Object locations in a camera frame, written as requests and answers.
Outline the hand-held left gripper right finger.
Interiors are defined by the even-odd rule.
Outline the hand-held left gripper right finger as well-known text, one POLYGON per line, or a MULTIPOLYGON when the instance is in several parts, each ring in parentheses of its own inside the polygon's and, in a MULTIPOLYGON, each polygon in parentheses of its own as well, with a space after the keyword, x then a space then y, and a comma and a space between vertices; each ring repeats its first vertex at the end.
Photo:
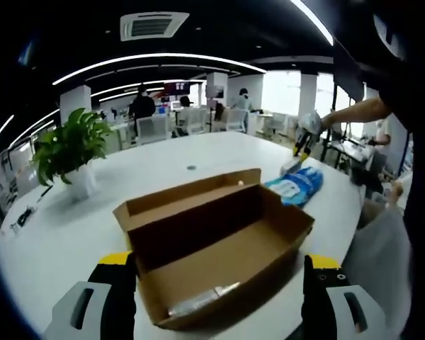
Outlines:
POLYGON ((303 339, 389 339, 379 304, 326 256, 304 257, 303 339))

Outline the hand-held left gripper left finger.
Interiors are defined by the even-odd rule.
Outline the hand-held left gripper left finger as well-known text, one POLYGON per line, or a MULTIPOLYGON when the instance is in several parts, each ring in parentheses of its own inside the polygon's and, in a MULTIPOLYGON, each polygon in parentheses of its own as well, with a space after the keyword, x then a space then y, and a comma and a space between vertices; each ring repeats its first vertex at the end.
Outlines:
POLYGON ((131 251, 109 254, 52 308, 45 339, 133 339, 137 269, 131 251))

